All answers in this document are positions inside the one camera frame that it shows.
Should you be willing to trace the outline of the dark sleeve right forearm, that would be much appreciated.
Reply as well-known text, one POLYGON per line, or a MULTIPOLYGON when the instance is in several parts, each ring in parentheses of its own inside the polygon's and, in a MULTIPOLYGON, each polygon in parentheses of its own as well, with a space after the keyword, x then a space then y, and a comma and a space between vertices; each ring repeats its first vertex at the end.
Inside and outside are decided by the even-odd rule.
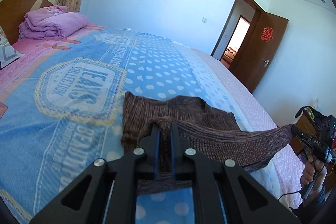
POLYGON ((325 203, 326 190, 322 186, 319 194, 311 201, 302 201, 297 209, 291 208, 291 212, 300 220, 301 223, 310 223, 319 213, 325 203))

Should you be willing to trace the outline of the person's right hand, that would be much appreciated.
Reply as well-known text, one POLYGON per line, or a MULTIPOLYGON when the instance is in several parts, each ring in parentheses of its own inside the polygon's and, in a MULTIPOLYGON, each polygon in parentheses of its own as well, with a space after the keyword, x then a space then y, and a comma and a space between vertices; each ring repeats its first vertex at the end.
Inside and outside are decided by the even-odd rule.
POLYGON ((310 184, 314 180, 315 175, 317 176, 312 192, 317 194, 322 190, 323 183, 327 175, 327 169, 324 166, 323 162, 319 161, 318 159, 315 159, 313 155, 310 155, 307 158, 305 168, 302 172, 302 176, 300 179, 301 184, 303 185, 310 184))

